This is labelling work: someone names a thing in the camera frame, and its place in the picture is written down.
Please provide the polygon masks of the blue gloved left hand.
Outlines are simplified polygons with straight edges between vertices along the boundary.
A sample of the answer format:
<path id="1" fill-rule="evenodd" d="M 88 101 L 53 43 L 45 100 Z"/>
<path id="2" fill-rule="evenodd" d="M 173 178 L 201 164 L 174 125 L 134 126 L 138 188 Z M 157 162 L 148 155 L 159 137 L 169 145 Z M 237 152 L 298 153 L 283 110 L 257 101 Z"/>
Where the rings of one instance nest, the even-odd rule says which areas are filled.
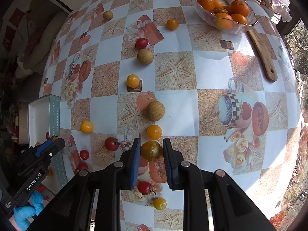
<path id="1" fill-rule="evenodd" d="M 34 215 L 38 216 L 44 209 L 44 199 L 39 192 L 35 191 L 31 198 L 32 205 L 14 208 L 14 220 L 17 230 L 27 230 L 30 225 L 28 219 L 32 218 Z"/>

